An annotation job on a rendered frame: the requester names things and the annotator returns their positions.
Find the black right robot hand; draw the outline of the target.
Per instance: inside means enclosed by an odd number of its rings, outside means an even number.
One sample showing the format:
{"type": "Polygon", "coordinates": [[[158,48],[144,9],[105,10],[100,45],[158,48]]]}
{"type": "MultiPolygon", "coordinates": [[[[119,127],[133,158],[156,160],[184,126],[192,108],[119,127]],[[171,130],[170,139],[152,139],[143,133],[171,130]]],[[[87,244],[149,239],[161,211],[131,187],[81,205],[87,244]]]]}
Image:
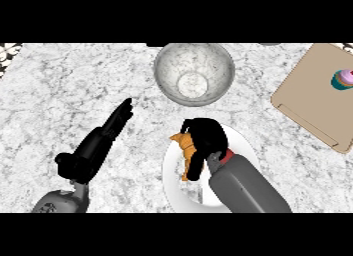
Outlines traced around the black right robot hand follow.
{"type": "Polygon", "coordinates": [[[220,123],[211,118],[186,119],[181,124],[180,133],[190,134],[195,148],[186,178],[190,181],[198,181],[204,162],[212,163],[211,171],[215,171],[226,164],[232,156],[227,137],[220,123]]]}

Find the orange croissant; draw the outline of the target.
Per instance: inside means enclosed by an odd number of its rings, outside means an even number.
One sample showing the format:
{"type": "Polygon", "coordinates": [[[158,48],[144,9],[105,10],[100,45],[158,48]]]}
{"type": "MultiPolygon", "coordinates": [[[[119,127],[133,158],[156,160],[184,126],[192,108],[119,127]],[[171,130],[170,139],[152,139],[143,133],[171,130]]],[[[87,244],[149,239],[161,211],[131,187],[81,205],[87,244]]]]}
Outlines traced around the orange croissant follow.
{"type": "MultiPolygon", "coordinates": [[[[190,138],[189,133],[177,133],[170,136],[170,139],[178,143],[178,147],[183,151],[183,158],[184,158],[184,170],[189,170],[189,165],[190,165],[190,160],[192,160],[192,155],[196,152],[195,147],[193,147],[193,142],[190,138]]],[[[181,180],[186,181],[187,177],[186,174],[187,172],[183,172],[181,174],[181,180]]]]}

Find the tan cutting board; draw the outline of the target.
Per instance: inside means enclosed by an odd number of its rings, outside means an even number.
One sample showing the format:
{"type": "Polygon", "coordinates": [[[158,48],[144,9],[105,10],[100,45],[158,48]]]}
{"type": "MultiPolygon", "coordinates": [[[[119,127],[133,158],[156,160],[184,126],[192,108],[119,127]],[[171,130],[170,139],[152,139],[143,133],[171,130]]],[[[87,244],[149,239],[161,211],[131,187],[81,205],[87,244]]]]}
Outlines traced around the tan cutting board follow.
{"type": "Polygon", "coordinates": [[[276,89],[270,103],[339,153],[353,146],[353,88],[330,85],[338,70],[353,70],[353,47],[314,43],[276,89]]]}

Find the grey marbled bowl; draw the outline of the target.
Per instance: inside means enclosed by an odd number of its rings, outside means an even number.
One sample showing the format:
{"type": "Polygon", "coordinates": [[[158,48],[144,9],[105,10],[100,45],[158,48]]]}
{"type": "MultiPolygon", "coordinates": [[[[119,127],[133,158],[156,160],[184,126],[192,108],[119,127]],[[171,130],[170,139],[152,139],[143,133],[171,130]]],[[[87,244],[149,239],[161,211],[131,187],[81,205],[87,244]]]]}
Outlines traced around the grey marbled bowl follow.
{"type": "Polygon", "coordinates": [[[171,101],[187,107],[205,106],[232,85],[232,57],[217,43],[170,43],[153,60],[153,78],[171,101]]]}

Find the pink frosted cupcake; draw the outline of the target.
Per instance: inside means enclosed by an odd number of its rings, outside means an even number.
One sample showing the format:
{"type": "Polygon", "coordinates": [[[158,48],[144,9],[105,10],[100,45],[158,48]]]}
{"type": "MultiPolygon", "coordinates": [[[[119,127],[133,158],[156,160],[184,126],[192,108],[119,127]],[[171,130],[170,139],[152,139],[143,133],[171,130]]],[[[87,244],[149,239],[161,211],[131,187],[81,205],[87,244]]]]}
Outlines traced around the pink frosted cupcake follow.
{"type": "Polygon", "coordinates": [[[353,70],[338,70],[330,79],[330,85],[336,90],[347,90],[353,88],[353,70]]]}

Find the white plate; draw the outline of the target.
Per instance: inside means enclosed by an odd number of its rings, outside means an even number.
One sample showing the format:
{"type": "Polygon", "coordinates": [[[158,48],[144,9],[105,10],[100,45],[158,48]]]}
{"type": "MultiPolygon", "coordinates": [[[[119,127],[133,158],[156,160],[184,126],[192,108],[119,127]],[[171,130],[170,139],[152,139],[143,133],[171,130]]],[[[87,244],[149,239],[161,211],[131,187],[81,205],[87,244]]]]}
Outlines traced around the white plate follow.
{"type": "MultiPolygon", "coordinates": [[[[221,125],[221,128],[226,133],[230,150],[248,159],[255,168],[260,168],[255,152],[245,137],[229,126],[221,125]]],[[[162,160],[162,187],[173,211],[175,213],[229,213],[230,210],[220,202],[208,186],[208,167],[204,167],[196,182],[181,180],[183,171],[183,151],[178,143],[171,141],[162,160]]]]}

